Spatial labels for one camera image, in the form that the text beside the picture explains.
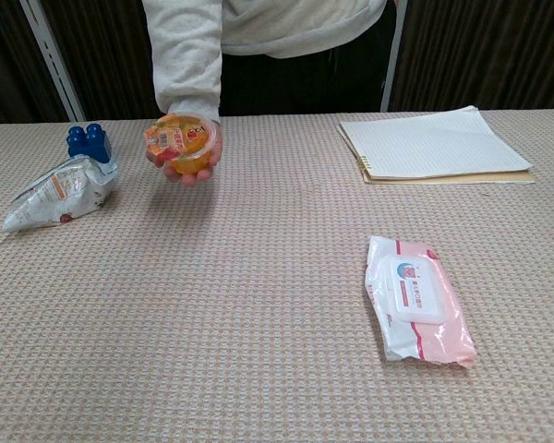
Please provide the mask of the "person's bare hand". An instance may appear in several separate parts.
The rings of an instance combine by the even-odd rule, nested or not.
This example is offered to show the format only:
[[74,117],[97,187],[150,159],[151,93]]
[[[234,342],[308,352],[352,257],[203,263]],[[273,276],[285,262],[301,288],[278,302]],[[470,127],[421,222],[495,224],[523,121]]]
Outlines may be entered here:
[[179,174],[172,166],[167,165],[161,159],[153,156],[149,151],[146,151],[146,157],[156,168],[161,168],[165,177],[173,183],[180,183],[183,186],[194,186],[198,182],[208,180],[212,176],[213,168],[220,161],[223,153],[223,137],[221,126],[214,122],[216,127],[216,140],[211,149],[208,166],[199,170],[196,174]]

